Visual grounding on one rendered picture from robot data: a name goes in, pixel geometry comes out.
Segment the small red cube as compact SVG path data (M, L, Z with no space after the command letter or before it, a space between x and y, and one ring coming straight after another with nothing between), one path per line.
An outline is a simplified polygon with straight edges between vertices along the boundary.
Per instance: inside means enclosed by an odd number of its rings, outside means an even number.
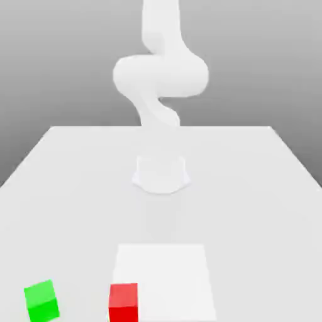
M111 284L109 322L138 322L138 284Z

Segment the small green cube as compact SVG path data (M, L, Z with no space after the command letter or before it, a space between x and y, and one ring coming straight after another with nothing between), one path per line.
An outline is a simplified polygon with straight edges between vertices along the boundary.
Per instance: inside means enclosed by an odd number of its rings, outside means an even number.
M60 317L51 279L24 288L24 294L30 322L50 322Z

